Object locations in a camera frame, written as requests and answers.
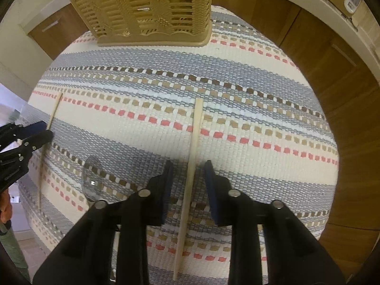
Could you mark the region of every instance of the human hand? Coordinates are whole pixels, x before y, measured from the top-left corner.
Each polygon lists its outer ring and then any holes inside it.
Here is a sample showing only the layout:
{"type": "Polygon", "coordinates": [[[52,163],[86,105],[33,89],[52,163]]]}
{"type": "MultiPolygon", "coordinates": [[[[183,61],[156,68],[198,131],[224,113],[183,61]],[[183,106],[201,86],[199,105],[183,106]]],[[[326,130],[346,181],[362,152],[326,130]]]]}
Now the human hand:
{"type": "Polygon", "coordinates": [[[11,197],[8,190],[0,194],[0,221],[4,224],[12,217],[11,197]]]}

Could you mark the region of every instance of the woven basket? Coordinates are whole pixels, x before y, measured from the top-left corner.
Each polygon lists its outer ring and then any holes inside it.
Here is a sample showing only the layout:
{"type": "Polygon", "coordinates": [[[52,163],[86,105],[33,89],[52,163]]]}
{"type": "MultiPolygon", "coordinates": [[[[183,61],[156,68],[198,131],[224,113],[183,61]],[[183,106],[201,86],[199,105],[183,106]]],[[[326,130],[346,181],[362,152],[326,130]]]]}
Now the woven basket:
{"type": "Polygon", "coordinates": [[[211,35],[211,0],[71,0],[105,45],[202,46],[211,35]]]}

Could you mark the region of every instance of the silver bolt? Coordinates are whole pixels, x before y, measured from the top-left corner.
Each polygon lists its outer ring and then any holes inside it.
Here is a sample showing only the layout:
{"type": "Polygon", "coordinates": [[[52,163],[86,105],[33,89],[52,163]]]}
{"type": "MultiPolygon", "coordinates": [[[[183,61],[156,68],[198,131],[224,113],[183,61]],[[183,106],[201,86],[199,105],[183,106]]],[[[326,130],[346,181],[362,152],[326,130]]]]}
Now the silver bolt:
{"type": "Polygon", "coordinates": [[[143,188],[142,190],[139,191],[140,197],[148,197],[150,194],[151,192],[146,188],[143,188]]]}
{"type": "Polygon", "coordinates": [[[276,209],[281,209],[284,207],[284,203],[282,201],[279,201],[279,200],[275,200],[273,201],[272,205],[276,208],[276,209]]]}
{"type": "Polygon", "coordinates": [[[95,208],[98,210],[104,209],[106,206],[107,206],[107,202],[105,202],[104,200],[99,200],[95,203],[95,208]]]}
{"type": "Polygon", "coordinates": [[[240,191],[234,188],[228,191],[228,195],[231,197],[239,197],[240,194],[241,194],[240,191]]]}

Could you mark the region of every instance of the tiled floor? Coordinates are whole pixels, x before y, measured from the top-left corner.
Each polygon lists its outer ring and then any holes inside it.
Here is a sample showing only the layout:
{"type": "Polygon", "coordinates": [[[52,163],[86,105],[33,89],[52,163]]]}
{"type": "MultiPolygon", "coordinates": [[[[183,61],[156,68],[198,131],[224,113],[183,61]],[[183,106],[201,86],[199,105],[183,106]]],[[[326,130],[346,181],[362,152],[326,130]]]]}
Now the tiled floor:
{"type": "Polygon", "coordinates": [[[34,274],[47,256],[34,239],[19,241],[19,245],[29,266],[30,279],[33,279],[34,274]]]}

